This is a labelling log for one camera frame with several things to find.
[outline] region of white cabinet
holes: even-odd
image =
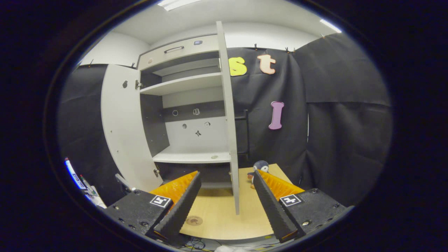
[[[217,35],[184,39],[157,47],[150,50],[149,52],[140,55],[138,59],[137,69],[143,71],[149,67],[153,67],[162,63],[172,65],[167,61],[216,51],[218,51]]]
[[[235,117],[221,22],[217,31],[146,52],[137,70],[110,65],[102,91],[103,126],[112,156],[129,182],[145,190],[199,170],[203,187],[232,188],[239,214]],[[124,127],[120,137],[108,132]],[[116,149],[126,150],[128,159]],[[138,158],[145,163],[136,162]],[[146,181],[153,185],[142,187]]]

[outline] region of white wall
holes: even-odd
[[[262,23],[223,23],[226,45],[232,47],[273,48],[292,51],[318,37],[306,32]],[[196,35],[216,33],[216,25],[203,26],[166,37],[151,45],[151,48]]]
[[[121,33],[110,32],[83,58],[81,65],[137,65],[138,56],[150,49],[146,42]]]

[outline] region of table surface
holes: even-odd
[[[240,168],[240,214],[235,214],[231,189],[200,189],[188,216],[202,218],[202,224],[184,223],[181,233],[206,239],[235,240],[271,235],[271,225],[247,173],[253,167]],[[269,173],[291,182],[277,164],[269,165]]]

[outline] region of drawer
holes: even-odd
[[[202,41],[200,44],[194,44],[195,41]],[[218,51],[218,36],[207,35],[191,39],[185,39],[164,45],[155,50],[140,55],[138,61],[138,70],[158,65],[160,63],[181,58],[188,55],[200,54],[205,52]]]

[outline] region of black curtain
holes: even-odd
[[[262,54],[276,60],[274,74],[260,70]],[[345,34],[295,52],[229,48],[228,56],[242,57],[247,67],[231,77],[235,115],[249,112],[250,159],[239,166],[277,163],[295,185],[357,204],[380,175],[392,137],[391,101],[371,59]],[[268,129],[273,101],[285,104],[279,130]],[[236,127],[244,151],[246,126]]]
[[[78,175],[96,187],[109,206],[124,194],[115,180],[115,174],[120,172],[109,152],[101,121],[106,67],[83,65],[69,76],[60,97],[57,134],[62,155],[70,159]]]
[[[232,93],[235,116],[247,109],[249,114],[250,159],[239,162],[239,167],[251,167],[258,160],[277,163],[295,184],[313,186],[305,161],[307,114],[305,89],[301,71],[291,53],[275,49],[229,48],[229,58],[242,57],[247,73],[232,76]],[[275,59],[271,68],[274,74],[260,69],[259,55],[269,54]],[[282,128],[270,130],[271,102],[284,103],[281,115]],[[237,122],[238,150],[246,150],[246,126]]]
[[[316,187],[357,204],[380,175],[392,137],[387,86],[347,35],[315,40],[294,53],[310,120],[306,161]]]

